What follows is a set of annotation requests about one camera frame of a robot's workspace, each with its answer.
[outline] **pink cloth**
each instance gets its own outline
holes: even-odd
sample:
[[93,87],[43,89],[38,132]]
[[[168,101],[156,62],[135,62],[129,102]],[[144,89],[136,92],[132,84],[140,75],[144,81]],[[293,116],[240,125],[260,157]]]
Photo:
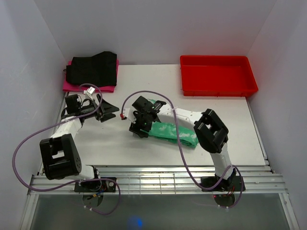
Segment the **pink cloth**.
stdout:
[[[116,74],[118,73],[118,65],[119,65],[119,61],[116,61]],[[104,87],[100,87],[99,88],[101,90],[101,92],[114,92],[115,86],[104,86]],[[64,80],[64,84],[63,84],[63,91],[64,92],[79,92],[79,86],[78,85],[72,85],[69,84],[66,79]]]

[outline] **white connector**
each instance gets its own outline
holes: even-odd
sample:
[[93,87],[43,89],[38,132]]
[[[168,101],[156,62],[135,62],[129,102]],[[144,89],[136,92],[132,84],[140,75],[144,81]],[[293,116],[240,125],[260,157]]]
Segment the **white connector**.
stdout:
[[85,95],[86,99],[90,99],[91,101],[93,100],[93,94],[95,93],[95,88],[90,87],[87,90],[83,91],[83,94]]

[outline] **black cloth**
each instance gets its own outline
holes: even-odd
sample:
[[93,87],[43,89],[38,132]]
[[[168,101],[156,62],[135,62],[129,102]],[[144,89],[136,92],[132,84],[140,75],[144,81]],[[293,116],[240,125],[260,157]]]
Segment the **black cloth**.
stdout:
[[66,66],[66,81],[73,85],[116,86],[116,60],[117,55],[109,51],[92,57],[74,57],[71,65]]

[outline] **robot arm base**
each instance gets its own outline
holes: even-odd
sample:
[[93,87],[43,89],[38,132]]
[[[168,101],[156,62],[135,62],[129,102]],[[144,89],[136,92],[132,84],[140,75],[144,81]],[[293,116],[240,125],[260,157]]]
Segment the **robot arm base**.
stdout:
[[[220,179],[218,176],[208,176],[201,178],[201,186],[205,188],[212,187],[216,184],[216,182]],[[231,176],[226,180],[223,179],[214,189],[212,190],[202,190],[203,192],[224,192],[224,191],[232,191],[239,192],[241,190],[241,178],[240,176],[236,176],[236,169],[233,169]]]

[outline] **glass panel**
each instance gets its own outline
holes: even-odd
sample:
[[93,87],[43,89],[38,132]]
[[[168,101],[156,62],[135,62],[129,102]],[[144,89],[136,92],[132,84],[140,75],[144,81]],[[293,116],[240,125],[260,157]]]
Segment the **glass panel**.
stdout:
[[[107,212],[117,198],[105,195],[98,209]],[[230,210],[202,204],[215,205],[212,195],[123,195],[101,216],[83,208],[82,195],[40,195],[31,229],[289,229],[278,194],[243,194]]]

